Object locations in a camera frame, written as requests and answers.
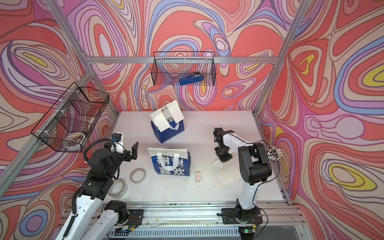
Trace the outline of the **pink white mini stapler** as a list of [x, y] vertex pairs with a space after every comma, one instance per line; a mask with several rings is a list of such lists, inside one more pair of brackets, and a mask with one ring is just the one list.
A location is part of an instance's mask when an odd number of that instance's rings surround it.
[[196, 182], [197, 183], [201, 182], [201, 172], [200, 171], [196, 171]]

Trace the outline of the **blue white paper bag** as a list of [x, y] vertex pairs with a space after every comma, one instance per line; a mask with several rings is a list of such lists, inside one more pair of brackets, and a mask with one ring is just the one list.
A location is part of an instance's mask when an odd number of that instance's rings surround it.
[[190, 176], [192, 160], [187, 149], [148, 148], [148, 152], [157, 174]]

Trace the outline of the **blue white bag with handles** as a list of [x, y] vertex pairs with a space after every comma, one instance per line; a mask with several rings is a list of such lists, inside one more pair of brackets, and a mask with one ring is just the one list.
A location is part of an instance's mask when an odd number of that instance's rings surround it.
[[175, 100], [150, 114], [151, 126], [161, 144], [185, 130], [184, 115]]

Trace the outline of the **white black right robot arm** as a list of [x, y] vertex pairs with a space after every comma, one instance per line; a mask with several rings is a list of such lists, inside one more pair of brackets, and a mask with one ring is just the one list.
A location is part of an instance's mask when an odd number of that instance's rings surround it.
[[262, 184], [268, 182], [272, 176], [271, 164], [283, 158], [282, 151], [275, 147], [266, 147], [262, 141], [248, 143], [238, 137], [234, 131], [215, 128], [213, 131], [217, 157], [222, 163], [233, 158], [230, 150], [238, 154], [240, 175], [244, 181], [242, 192], [236, 200], [234, 208], [224, 208], [219, 214], [223, 224], [252, 224], [255, 226], [263, 222], [261, 209], [255, 203]]

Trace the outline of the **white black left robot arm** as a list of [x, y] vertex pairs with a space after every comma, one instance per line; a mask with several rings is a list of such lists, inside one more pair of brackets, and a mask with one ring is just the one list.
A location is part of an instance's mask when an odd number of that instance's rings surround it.
[[119, 179], [121, 164], [137, 159], [138, 147], [139, 143], [135, 143], [130, 151], [126, 150], [122, 134], [113, 134], [111, 139], [97, 140], [83, 150], [83, 158], [91, 169], [73, 195], [72, 211], [56, 237], [58, 240], [101, 240], [115, 225], [131, 233], [142, 224], [136, 210], [129, 211], [125, 202], [113, 200], [104, 205], [97, 222], [86, 230], [114, 181]]

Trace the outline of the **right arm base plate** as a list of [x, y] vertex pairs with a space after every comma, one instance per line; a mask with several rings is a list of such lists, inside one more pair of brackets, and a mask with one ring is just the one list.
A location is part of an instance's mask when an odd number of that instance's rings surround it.
[[251, 210], [224, 208], [221, 209], [221, 213], [218, 213], [217, 216], [222, 217], [224, 225], [251, 224], [258, 226], [263, 223], [262, 215], [260, 210], [257, 208], [253, 208]]

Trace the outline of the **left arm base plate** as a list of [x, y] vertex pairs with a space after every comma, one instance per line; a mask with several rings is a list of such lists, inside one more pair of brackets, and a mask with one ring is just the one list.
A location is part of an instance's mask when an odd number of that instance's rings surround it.
[[125, 222], [122, 225], [135, 228], [142, 225], [144, 218], [143, 209], [128, 209], [127, 212], [128, 216], [123, 218]]

